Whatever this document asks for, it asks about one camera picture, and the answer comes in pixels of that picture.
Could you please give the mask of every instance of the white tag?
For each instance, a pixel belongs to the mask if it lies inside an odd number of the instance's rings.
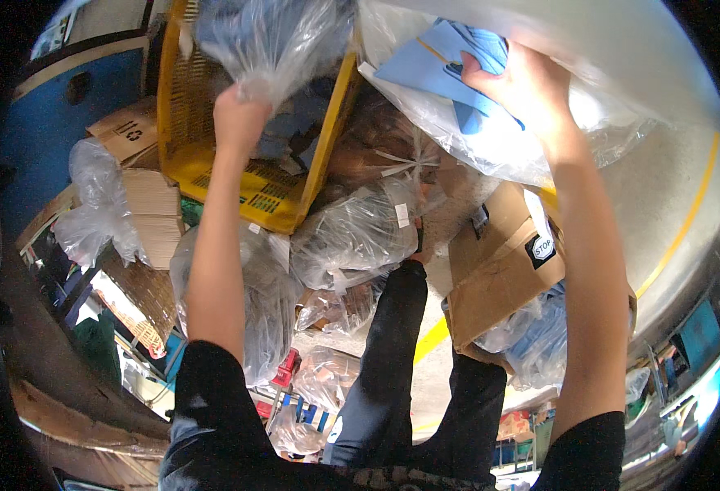
[[[273,259],[289,270],[289,236],[282,233],[270,233],[267,235],[267,243],[272,251]]]
[[[548,225],[548,217],[545,216],[545,210],[543,210],[543,204],[540,198],[528,189],[524,189],[523,200],[526,201],[526,207],[529,208],[529,214],[532,215],[532,221],[534,221],[534,228],[537,229],[537,234],[540,237],[549,239],[552,248],[553,236],[551,235],[551,227]]]
[[[343,431],[343,417],[338,417],[338,420],[332,425],[330,435],[327,437],[327,443],[335,443],[338,437],[341,436],[341,431]]]
[[[352,193],[352,196],[357,198],[358,200],[362,200],[364,198],[367,198],[371,195],[371,190],[366,188],[365,186],[359,188],[357,191]]]
[[[406,210],[406,203],[395,205],[395,214],[398,216],[399,229],[409,225],[409,212]]]

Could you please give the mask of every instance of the red object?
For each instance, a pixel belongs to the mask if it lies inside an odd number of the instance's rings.
[[[295,371],[297,371],[301,360],[300,352],[294,348],[289,348],[289,354],[286,355],[286,359],[278,365],[278,373],[275,378],[271,380],[271,383],[280,387],[289,387],[289,382],[291,382],[291,378],[295,374]]]
[[[272,411],[272,404],[267,404],[265,401],[259,401],[256,403],[256,412],[260,417],[269,418],[269,415]]]

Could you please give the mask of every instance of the clear plastic bag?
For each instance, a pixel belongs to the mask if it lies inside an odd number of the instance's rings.
[[[333,348],[315,346],[302,358],[291,384],[304,401],[338,414],[360,374],[360,361]]]
[[[269,430],[269,441],[277,453],[310,455],[323,449],[327,442],[327,436],[312,424],[297,422],[297,408],[293,405],[280,409]]]
[[[437,168],[441,156],[436,142],[374,90],[358,97],[332,150],[327,174],[354,190],[404,171],[417,180]]]
[[[526,329],[534,320],[542,319],[542,303],[548,298],[543,293],[534,297],[529,303],[518,309],[509,318],[482,334],[474,340],[474,344],[489,353],[499,353],[516,344],[526,333]]]
[[[202,0],[199,8],[201,50],[246,97],[274,107],[343,55],[354,21],[348,0]]]
[[[417,249],[414,181],[390,176],[306,219],[291,236],[291,269],[314,290],[343,293],[388,273]]]
[[[641,397],[643,388],[649,382],[649,367],[636,368],[625,375],[625,404],[632,404]]]
[[[193,248],[199,228],[193,227],[180,239],[169,261],[174,303],[183,332],[188,332],[185,304]],[[272,380],[286,358],[294,335],[295,305],[302,285],[280,264],[274,236],[264,229],[254,233],[247,221],[240,221],[239,257],[243,267],[245,344],[243,372],[247,387]]]
[[[359,23],[367,61],[358,68],[360,73],[457,159],[486,175],[552,186],[542,147],[530,131],[521,131],[515,124],[485,124],[476,134],[462,134],[450,99],[374,76],[397,48],[429,29],[432,22],[433,16],[414,10],[375,1],[361,2]],[[620,100],[575,78],[571,83],[570,105],[576,122],[589,135],[598,167],[620,159],[655,124]]]
[[[322,332],[338,332],[352,336],[376,312],[386,277],[377,277],[346,289],[339,295],[335,291],[317,290],[305,302],[297,316],[296,331],[316,326]]]
[[[542,303],[542,318],[534,320],[523,337],[504,352],[515,370],[510,383],[518,390],[561,387],[567,369],[567,308],[564,295]]]
[[[68,258],[94,267],[100,251],[111,241],[126,266],[137,257],[149,265],[114,156],[96,138],[79,140],[70,149],[68,169],[70,180],[79,187],[81,206],[62,214],[53,227]]]

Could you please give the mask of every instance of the hand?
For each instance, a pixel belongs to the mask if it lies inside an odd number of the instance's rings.
[[[218,153],[247,159],[256,147],[272,105],[259,100],[241,101],[238,86],[224,90],[215,101],[215,146]]]
[[[461,52],[461,80],[501,104],[538,138],[547,142],[565,125],[575,126],[567,93],[570,73],[542,53],[514,41],[501,75],[485,72],[471,54]]]

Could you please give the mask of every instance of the yellow plastic crate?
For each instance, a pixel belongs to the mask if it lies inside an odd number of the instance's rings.
[[[198,14],[198,0],[175,0],[169,14],[158,81],[158,151],[161,171],[179,183],[180,192],[204,201],[215,157],[209,94],[212,80],[223,68],[197,47],[187,60],[180,53],[181,26],[190,26]],[[274,232],[295,231],[325,184],[332,146],[343,132],[360,81],[357,57],[348,53],[335,81],[310,171],[292,176],[252,160],[239,189],[240,216]]]

